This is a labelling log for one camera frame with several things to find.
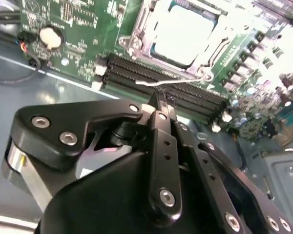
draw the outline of motherboard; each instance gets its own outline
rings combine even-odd
[[[257,138],[291,103],[293,0],[22,0],[28,47],[94,89],[166,92],[212,130]]]

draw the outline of cpu socket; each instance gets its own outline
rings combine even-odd
[[[119,44],[148,64],[189,79],[212,79],[209,60],[223,42],[225,19],[198,0],[145,0],[131,36]]]

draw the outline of chip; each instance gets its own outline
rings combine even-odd
[[[154,50],[188,66],[198,53],[206,50],[213,29],[213,21],[179,5],[173,6],[168,15],[158,22]]]

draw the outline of screw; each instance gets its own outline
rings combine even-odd
[[[196,134],[196,138],[199,140],[207,140],[209,137],[207,134],[199,132]]]
[[[290,167],[286,167],[286,168],[285,168],[285,171],[286,171],[286,173],[288,173],[288,174],[293,173],[293,167],[292,167],[292,166],[290,166]]]
[[[238,220],[230,213],[226,213],[225,215],[226,221],[229,224],[229,226],[235,231],[240,231],[240,224]]]
[[[280,230],[279,225],[277,224],[277,222],[273,218],[267,216],[267,221],[270,224],[270,226],[272,227],[272,229],[274,229],[275,231]]]
[[[188,127],[183,123],[180,124],[180,127],[185,131],[188,130]]]
[[[63,132],[60,135],[60,141],[65,145],[73,146],[76,145],[78,139],[77,136],[73,133]]]
[[[287,230],[288,232],[291,231],[291,227],[289,226],[289,224],[283,219],[283,218],[279,218],[280,222],[282,223],[282,226],[284,227],[285,230]]]
[[[162,120],[165,120],[165,119],[167,119],[167,118],[166,118],[166,116],[165,116],[165,115],[163,115],[162,113],[160,113],[160,114],[159,114],[159,116],[160,116],[160,118],[161,118]]]
[[[134,111],[134,112],[137,112],[137,111],[139,110],[138,107],[136,107],[136,106],[134,106],[134,105],[130,105],[129,107],[130,107],[130,109],[131,109],[132,111]]]
[[[211,143],[207,143],[207,146],[208,146],[211,150],[215,150],[215,147],[214,147]]]
[[[37,128],[47,128],[50,126],[50,121],[42,116],[33,117],[31,122]]]
[[[63,66],[67,66],[67,65],[69,64],[69,60],[68,60],[67,58],[63,58],[63,59],[61,60],[61,64],[62,64]]]
[[[162,189],[160,191],[160,198],[162,202],[168,207],[173,207],[175,205],[175,197],[167,189]]]

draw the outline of wire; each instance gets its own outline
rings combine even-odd
[[[6,33],[1,32],[1,31],[0,31],[0,40],[3,40],[3,41],[8,42],[8,43],[12,43],[12,44],[16,43],[16,41],[15,41],[16,39],[15,39],[14,36],[6,34]]]
[[[0,24],[20,24],[20,19],[0,19]]]
[[[35,75],[38,74],[38,72],[39,72],[39,70],[41,69],[41,66],[42,66],[39,58],[33,52],[28,51],[27,48],[26,48],[25,53],[29,57],[33,58],[36,61],[37,67],[36,67],[35,71],[30,73],[30,74],[28,74],[28,75],[26,75],[26,76],[24,76],[24,77],[20,77],[20,78],[17,78],[17,79],[11,79],[11,80],[9,80],[9,79],[0,79],[0,84],[12,85],[12,84],[22,83],[24,81],[30,80],[31,78],[33,78]]]
[[[26,47],[26,45],[25,45],[25,42],[22,42],[22,43],[20,44],[20,47],[21,47],[21,50],[23,50],[25,53],[28,52],[27,47]]]
[[[242,147],[238,141],[238,138],[236,136],[236,134],[232,134],[232,138],[233,138],[233,141],[235,142],[235,146],[236,146],[236,149],[241,157],[241,160],[242,160],[242,165],[240,166],[240,170],[241,171],[244,171],[246,169],[246,158],[245,158],[245,154],[242,150]]]
[[[0,18],[4,17],[17,17],[21,16],[20,11],[0,11]]]

